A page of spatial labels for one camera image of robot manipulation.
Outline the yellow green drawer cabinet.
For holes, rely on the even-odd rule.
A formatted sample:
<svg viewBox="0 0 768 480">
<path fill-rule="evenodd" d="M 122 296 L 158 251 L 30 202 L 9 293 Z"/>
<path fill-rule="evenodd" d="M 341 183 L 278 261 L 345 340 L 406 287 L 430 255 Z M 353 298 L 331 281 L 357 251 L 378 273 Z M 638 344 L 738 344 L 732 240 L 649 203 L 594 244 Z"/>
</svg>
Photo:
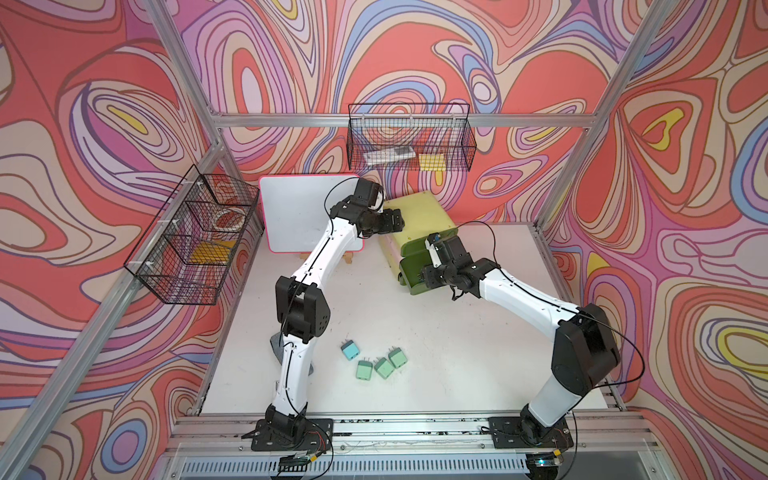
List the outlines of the yellow green drawer cabinet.
<svg viewBox="0 0 768 480">
<path fill-rule="evenodd" d="M 384 208 L 400 209 L 405 221 L 405 228 L 401 232 L 378 238 L 395 280 L 403 286 L 399 281 L 400 260 L 427 251 L 425 240 L 428 235 L 440 233 L 444 237 L 453 236 L 457 234 L 458 227 L 436 197 L 428 191 L 386 201 Z"/>
</svg>

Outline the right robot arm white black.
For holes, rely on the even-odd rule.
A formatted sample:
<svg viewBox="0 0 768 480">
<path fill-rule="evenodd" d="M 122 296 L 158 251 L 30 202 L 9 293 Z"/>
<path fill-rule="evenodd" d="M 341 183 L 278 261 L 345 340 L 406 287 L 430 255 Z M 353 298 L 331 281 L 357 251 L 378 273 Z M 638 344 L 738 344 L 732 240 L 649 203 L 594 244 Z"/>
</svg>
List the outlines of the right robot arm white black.
<svg viewBox="0 0 768 480">
<path fill-rule="evenodd" d="M 496 304 L 552 342 L 549 378 L 521 413 L 532 427 L 554 426 L 619 366 L 615 334 L 594 304 L 579 307 L 547 295 L 487 258 L 464 266 L 427 265 L 420 276 L 429 289 L 449 287 L 455 299 L 469 293 Z"/>
</svg>

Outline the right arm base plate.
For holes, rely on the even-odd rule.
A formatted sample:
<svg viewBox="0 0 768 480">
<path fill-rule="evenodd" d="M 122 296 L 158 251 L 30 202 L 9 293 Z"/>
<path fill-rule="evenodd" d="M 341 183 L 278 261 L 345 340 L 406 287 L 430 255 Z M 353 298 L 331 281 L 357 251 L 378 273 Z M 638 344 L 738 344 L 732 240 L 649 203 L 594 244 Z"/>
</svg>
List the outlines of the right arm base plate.
<svg viewBox="0 0 768 480">
<path fill-rule="evenodd" d="M 539 425 L 528 416 L 490 417 L 487 429 L 496 449 L 567 451 L 575 445 L 565 417 L 553 426 Z"/>
</svg>

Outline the green plug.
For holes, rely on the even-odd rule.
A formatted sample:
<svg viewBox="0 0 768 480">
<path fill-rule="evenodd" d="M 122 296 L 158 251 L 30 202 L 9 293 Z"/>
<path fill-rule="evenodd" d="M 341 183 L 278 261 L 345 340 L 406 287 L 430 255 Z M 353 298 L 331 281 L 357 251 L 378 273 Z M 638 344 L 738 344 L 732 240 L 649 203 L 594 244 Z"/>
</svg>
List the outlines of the green plug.
<svg viewBox="0 0 768 480">
<path fill-rule="evenodd" d="M 374 370 L 382 379 L 386 380 L 395 372 L 396 367 L 388 358 L 379 358 L 374 364 Z"/>
<path fill-rule="evenodd" d="M 373 364 L 370 361 L 360 360 L 356 365 L 355 378 L 361 381 L 370 381 L 373 369 Z"/>
<path fill-rule="evenodd" d="M 402 368 L 408 362 L 406 354 L 400 347 L 395 347 L 388 353 L 388 360 L 396 369 Z"/>
</svg>

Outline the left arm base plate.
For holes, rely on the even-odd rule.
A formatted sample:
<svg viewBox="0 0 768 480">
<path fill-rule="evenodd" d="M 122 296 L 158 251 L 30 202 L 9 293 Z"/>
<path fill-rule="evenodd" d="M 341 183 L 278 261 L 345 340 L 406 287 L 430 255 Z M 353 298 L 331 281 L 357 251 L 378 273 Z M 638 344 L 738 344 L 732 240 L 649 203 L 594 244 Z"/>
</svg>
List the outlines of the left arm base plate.
<svg viewBox="0 0 768 480">
<path fill-rule="evenodd" d="M 334 421 L 331 418 L 261 419 L 252 431 L 251 450 L 256 452 L 330 450 Z"/>
</svg>

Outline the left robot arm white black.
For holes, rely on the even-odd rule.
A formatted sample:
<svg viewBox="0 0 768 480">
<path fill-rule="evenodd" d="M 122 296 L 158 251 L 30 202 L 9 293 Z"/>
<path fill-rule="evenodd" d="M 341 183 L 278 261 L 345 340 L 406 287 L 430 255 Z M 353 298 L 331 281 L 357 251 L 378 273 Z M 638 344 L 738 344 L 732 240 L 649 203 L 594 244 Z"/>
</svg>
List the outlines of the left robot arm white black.
<svg viewBox="0 0 768 480">
<path fill-rule="evenodd" d="M 327 227 L 304 263 L 275 285 L 277 317 L 283 339 L 283 359 L 270 414 L 288 419 L 305 415 L 308 386 L 316 339 L 331 319 L 324 294 L 351 243 L 375 235 L 400 232 L 405 220 L 398 209 L 375 210 L 343 201 L 331 208 Z"/>
</svg>

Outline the teal plug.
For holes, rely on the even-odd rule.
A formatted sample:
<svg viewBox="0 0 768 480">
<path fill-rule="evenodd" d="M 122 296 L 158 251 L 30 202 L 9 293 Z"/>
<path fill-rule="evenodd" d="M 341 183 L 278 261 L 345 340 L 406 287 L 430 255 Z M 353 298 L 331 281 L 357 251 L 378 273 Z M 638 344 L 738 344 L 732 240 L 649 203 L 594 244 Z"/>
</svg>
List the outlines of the teal plug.
<svg viewBox="0 0 768 480">
<path fill-rule="evenodd" d="M 353 340 L 348 340 L 343 343 L 341 352 L 348 361 L 351 361 L 360 355 L 360 349 Z"/>
</svg>

